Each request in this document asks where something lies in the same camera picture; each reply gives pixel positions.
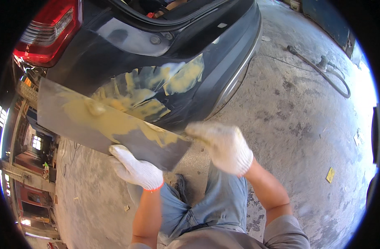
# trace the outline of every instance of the concrete floor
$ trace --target concrete floor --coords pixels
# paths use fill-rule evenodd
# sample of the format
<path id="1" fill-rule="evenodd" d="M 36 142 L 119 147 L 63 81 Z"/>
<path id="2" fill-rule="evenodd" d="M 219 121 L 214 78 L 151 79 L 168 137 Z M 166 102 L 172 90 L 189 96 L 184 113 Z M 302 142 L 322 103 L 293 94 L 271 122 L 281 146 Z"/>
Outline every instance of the concrete floor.
<path id="1" fill-rule="evenodd" d="M 372 79 L 365 66 L 358 69 L 302 14 L 276 1 L 258 2 L 263 35 L 271 40 L 262 42 L 243 73 L 241 87 L 211 120 L 242 129 L 257 161 L 286 187 L 312 248 L 342 248 L 362 217 L 375 173 Z M 315 62 L 326 55 L 344 72 L 351 98 L 343 98 L 310 66 L 284 51 L 287 45 L 295 45 Z M 363 143 L 356 146 L 353 137 L 358 129 Z M 106 164 L 106 155 L 77 148 L 73 142 L 66 146 L 61 142 L 58 151 L 56 214 L 63 241 L 70 249 L 128 246 L 136 209 L 126 183 Z M 193 203 L 205 191 L 208 165 L 207 152 L 194 144 L 175 170 L 188 179 Z M 325 179 L 330 167 L 336 171 L 332 183 Z M 173 173 L 166 181 L 174 181 Z M 247 232 L 262 240 L 265 210 L 252 187 L 247 207 Z"/>

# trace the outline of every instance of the knit glove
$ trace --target knit glove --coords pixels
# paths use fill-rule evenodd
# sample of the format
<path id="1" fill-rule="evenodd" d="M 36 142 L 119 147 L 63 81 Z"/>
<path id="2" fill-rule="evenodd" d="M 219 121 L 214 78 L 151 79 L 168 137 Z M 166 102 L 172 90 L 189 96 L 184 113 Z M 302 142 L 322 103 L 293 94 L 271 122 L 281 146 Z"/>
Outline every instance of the knit glove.
<path id="1" fill-rule="evenodd" d="M 193 122 L 185 131 L 205 144 L 218 169 L 240 177 L 251 167 L 254 155 L 237 126 Z"/>
<path id="2" fill-rule="evenodd" d="M 137 160 L 127 147 L 111 145 L 108 150 L 113 155 L 109 157 L 110 164 L 124 181 L 140 185 L 148 191 L 164 185 L 163 172 L 149 162 Z"/>

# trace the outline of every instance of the person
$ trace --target person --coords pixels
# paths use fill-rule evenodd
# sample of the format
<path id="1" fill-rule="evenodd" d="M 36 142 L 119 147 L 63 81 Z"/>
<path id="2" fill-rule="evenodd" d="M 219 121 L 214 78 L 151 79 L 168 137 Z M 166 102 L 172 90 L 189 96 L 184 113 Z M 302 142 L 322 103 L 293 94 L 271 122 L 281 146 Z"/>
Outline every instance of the person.
<path id="1" fill-rule="evenodd" d="M 153 164 L 123 145 L 109 148 L 110 163 L 137 206 L 129 249 L 155 249 L 158 236 L 170 249 L 310 248 L 285 188 L 256 161 L 238 127 L 195 122 L 185 132 L 202 141 L 211 158 L 205 196 L 193 207 Z M 263 243 L 246 234 L 247 180 L 266 209 Z"/>

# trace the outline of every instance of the tail light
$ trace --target tail light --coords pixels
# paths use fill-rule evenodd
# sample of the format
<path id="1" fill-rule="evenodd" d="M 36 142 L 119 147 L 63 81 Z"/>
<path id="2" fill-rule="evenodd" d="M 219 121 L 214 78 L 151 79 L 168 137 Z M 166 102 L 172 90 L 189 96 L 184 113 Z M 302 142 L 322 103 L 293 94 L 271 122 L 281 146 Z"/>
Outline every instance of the tail light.
<path id="1" fill-rule="evenodd" d="M 13 54 L 52 67 L 82 24 L 82 0 L 49 0 L 28 25 Z"/>

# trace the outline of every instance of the gray shirt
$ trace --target gray shirt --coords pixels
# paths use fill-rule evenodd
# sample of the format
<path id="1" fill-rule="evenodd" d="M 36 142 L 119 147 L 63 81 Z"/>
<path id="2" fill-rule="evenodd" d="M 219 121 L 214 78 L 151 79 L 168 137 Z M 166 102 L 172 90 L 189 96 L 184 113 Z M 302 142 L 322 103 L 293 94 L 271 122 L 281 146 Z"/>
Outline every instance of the gray shirt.
<path id="1" fill-rule="evenodd" d="M 292 215 L 273 220 L 265 229 L 263 243 L 245 233 L 219 227 L 206 227 L 184 233 L 167 247 L 168 249 L 309 249 L 310 242 Z M 150 249 L 142 243 L 134 243 L 128 249 Z"/>

